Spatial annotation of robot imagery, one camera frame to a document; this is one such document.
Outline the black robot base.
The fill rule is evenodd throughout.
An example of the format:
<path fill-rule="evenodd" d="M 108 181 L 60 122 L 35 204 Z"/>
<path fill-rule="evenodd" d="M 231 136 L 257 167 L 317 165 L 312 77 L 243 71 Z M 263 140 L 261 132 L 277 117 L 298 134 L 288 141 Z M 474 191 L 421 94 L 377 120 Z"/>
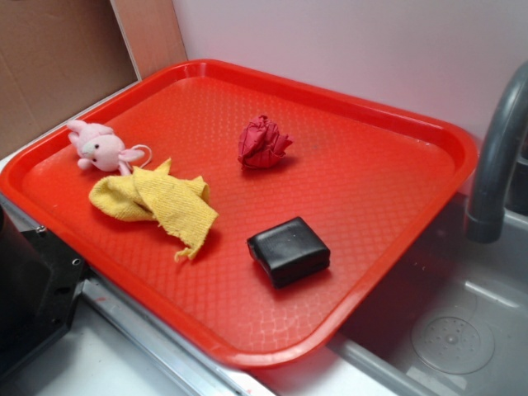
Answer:
<path fill-rule="evenodd" d="M 85 260 L 53 232 L 19 231 L 1 211 L 1 379 L 71 328 Z"/>

